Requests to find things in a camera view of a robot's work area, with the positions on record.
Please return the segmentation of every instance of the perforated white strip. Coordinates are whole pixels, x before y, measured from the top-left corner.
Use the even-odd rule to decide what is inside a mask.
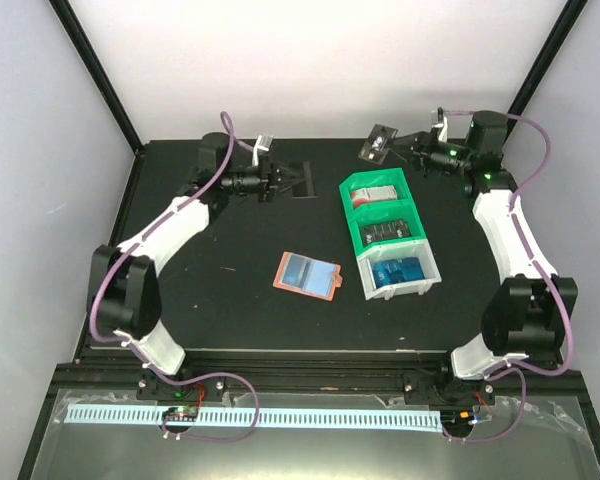
[[[81,405],[68,408],[65,423],[101,425],[160,425],[169,407],[148,405]],[[168,425],[247,427],[253,408],[202,407],[195,422],[169,421]],[[441,432],[440,412],[409,410],[324,410],[261,408],[260,428],[313,428],[353,430],[416,430]]]

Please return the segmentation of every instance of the black corner post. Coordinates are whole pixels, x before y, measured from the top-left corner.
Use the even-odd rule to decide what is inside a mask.
[[[135,128],[133,128],[133,124],[131,123],[127,112],[124,110],[122,102],[120,102],[113,85],[109,81],[109,77],[107,77],[100,60],[98,60],[98,56],[93,50],[93,47],[87,38],[87,34],[82,29],[82,25],[80,25],[78,17],[73,11],[73,8],[71,8],[69,1],[49,0],[49,3],[55,10],[60,22],[62,22],[62,26],[67,31],[69,38],[73,42],[73,46],[78,51],[80,58],[82,58],[91,78],[93,78],[98,90],[100,90],[100,94],[107,103],[109,110],[111,110],[113,117],[116,119],[116,122],[118,122],[122,133],[127,139],[127,142],[129,142],[131,150],[133,150],[136,155],[142,153],[144,147],[140,141],[140,137],[136,133]]]
[[[567,0],[558,20],[556,20],[544,45],[542,45],[540,53],[538,53],[529,73],[527,73],[527,77],[522,82],[516,98],[509,107],[509,113],[522,115],[586,4],[587,0]],[[513,119],[507,122],[507,137],[511,135],[516,123],[516,120]]]

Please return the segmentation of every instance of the gray wall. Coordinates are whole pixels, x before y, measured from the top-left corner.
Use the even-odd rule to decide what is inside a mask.
[[[0,1],[0,479],[71,359],[131,161],[48,2]]]
[[[589,2],[526,113],[548,129],[555,154],[524,195],[525,215],[553,265],[578,283],[575,366],[600,419],[600,2]],[[506,158],[517,178],[543,148],[532,129],[516,128]]]

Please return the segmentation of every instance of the black metal frame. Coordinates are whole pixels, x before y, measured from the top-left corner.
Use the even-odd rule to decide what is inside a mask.
[[[114,115],[136,157],[124,196],[115,220],[110,244],[118,244],[144,162],[144,147],[131,120],[80,23],[67,0],[49,0],[62,21],[71,41],[83,59],[98,89]],[[568,0],[509,111],[521,114],[531,100],[540,81],[558,53],[569,31],[582,12],[586,0]],[[511,133],[515,122],[508,124]],[[74,363],[58,365],[44,400],[27,450],[19,478],[30,478],[35,466],[46,425],[61,389],[129,389],[136,390],[143,371],[137,359],[127,350],[90,348],[87,322],[83,328]],[[329,391],[352,393],[361,391],[376,395],[396,396],[404,393],[404,374],[409,369],[429,369],[444,358],[442,353],[285,353],[285,352],[214,352],[200,351],[195,355],[198,373],[229,370],[247,377],[258,390],[282,392]],[[579,372],[569,372],[558,378],[527,376],[530,395],[576,396],[600,464],[600,425],[586,385]],[[495,393],[517,395],[519,382],[505,377]]]

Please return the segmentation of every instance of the red and white package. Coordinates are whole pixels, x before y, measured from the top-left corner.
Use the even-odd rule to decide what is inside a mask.
[[[386,202],[387,200],[397,200],[398,192],[393,185],[386,187],[368,187],[360,188],[351,192],[351,202],[353,208],[358,208],[366,203]]]

